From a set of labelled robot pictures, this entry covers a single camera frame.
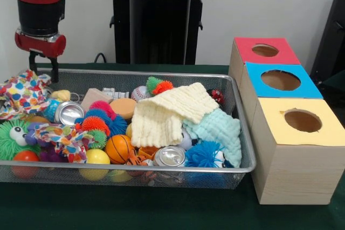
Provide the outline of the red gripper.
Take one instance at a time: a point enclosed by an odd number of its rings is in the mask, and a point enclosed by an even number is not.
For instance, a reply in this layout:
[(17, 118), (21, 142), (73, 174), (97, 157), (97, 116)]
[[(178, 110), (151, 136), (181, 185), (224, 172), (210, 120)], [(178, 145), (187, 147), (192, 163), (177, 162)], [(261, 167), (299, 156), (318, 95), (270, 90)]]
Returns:
[(25, 34), (19, 27), (15, 33), (15, 42), (18, 48), (30, 52), (29, 68), (34, 72), (37, 72), (36, 53), (50, 58), (52, 82), (57, 83), (59, 81), (57, 57), (63, 54), (66, 47), (66, 37), (64, 35), (57, 33), (51, 37), (34, 37)]

